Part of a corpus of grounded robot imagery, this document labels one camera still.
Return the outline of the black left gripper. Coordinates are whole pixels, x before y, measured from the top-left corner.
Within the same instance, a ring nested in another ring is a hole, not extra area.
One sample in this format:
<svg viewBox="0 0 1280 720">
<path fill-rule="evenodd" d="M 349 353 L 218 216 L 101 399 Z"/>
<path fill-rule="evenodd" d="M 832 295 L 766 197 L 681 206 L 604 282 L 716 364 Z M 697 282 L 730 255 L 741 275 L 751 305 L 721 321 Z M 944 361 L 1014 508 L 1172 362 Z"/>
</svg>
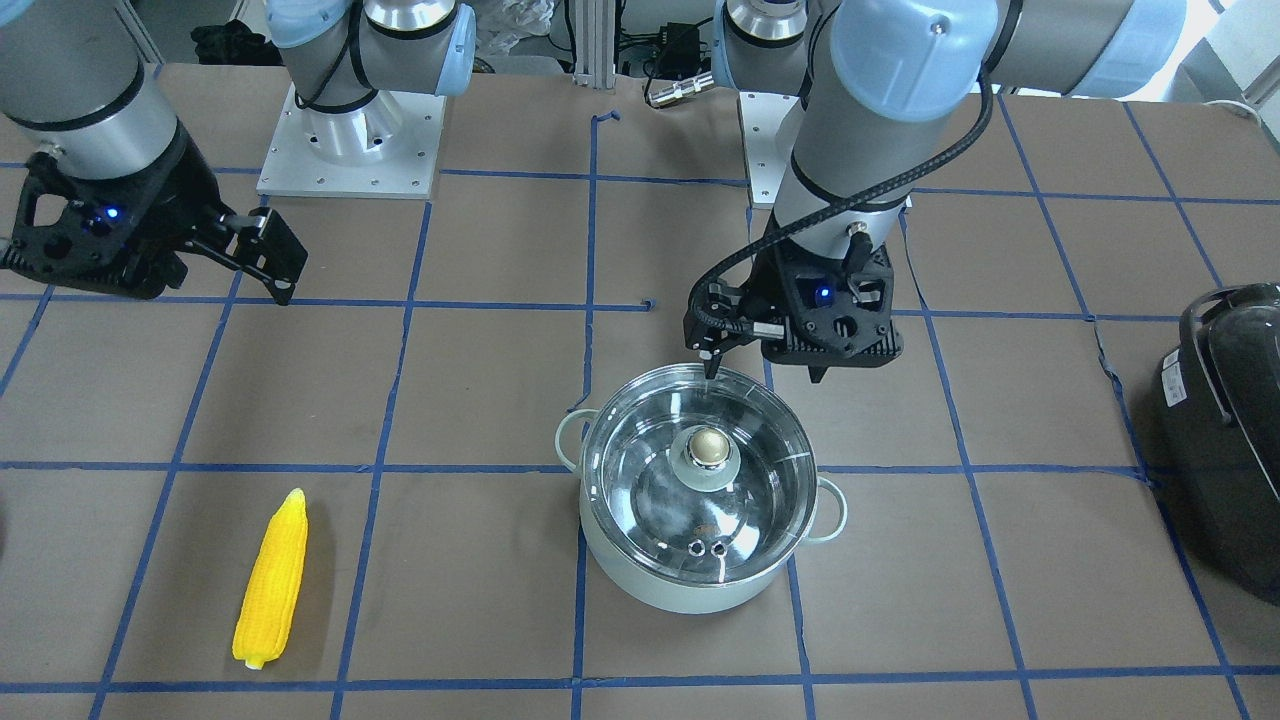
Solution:
<svg viewBox="0 0 1280 720">
<path fill-rule="evenodd" d="M 695 307 L 744 325 L 777 322 L 783 337 L 763 340 L 763 357 L 774 365 L 806 366 L 817 386 L 828 366 L 883 366 L 901 356 L 892 293 L 893 268 L 869 236 L 855 234 L 841 258 L 824 258 L 786 240 L 756 256 L 755 290 L 723 281 L 695 286 L 684 316 L 685 345 L 698 352 L 704 377 L 714 379 L 730 350 L 762 337 L 709 325 Z"/>
</svg>

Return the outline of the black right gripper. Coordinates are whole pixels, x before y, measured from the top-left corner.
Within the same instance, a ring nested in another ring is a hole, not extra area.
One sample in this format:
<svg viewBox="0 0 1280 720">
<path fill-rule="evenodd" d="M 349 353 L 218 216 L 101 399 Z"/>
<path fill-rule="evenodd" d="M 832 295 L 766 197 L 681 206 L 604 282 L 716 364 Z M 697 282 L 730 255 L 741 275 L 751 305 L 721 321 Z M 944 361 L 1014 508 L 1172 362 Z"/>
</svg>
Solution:
<svg viewBox="0 0 1280 720">
<path fill-rule="evenodd" d="M 60 287 L 128 299 L 179 288 L 202 255 L 259 281 L 287 306 L 308 252 L 271 208 L 227 213 L 215 176 L 184 129 L 142 170 L 81 179 L 45 151 L 26 163 L 3 269 Z"/>
</svg>

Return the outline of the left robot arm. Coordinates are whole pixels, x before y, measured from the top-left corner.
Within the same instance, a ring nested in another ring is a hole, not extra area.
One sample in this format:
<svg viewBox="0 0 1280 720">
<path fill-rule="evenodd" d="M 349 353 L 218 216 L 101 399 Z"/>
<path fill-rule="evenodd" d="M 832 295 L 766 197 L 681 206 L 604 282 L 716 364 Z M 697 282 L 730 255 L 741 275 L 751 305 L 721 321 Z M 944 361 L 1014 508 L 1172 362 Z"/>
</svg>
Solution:
<svg viewBox="0 0 1280 720">
<path fill-rule="evenodd" d="M 1181 1 L 721 1 L 713 77 L 796 102 L 765 233 L 690 291 L 685 343 L 714 377 L 759 343 L 819 382 L 901 340 L 883 243 L 920 178 L 984 132 L 996 85 L 1121 97 L 1175 49 Z"/>
</svg>

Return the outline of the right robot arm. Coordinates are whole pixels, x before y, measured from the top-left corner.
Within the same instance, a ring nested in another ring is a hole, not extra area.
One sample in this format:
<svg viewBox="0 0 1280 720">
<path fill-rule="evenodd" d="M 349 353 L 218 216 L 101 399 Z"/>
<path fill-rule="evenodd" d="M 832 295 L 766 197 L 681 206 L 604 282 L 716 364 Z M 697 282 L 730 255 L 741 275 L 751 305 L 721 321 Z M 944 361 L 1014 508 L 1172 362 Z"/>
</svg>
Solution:
<svg viewBox="0 0 1280 720">
<path fill-rule="evenodd" d="M 458 96 L 477 22 L 462 1 L 269 1 L 312 158 L 374 167 L 406 145 L 396 94 Z M 307 251 L 278 211 L 239 214 L 108 1 L 3 4 L 3 115 L 36 150 L 3 268 L 150 300 L 186 281 L 183 254 L 291 302 Z"/>
</svg>

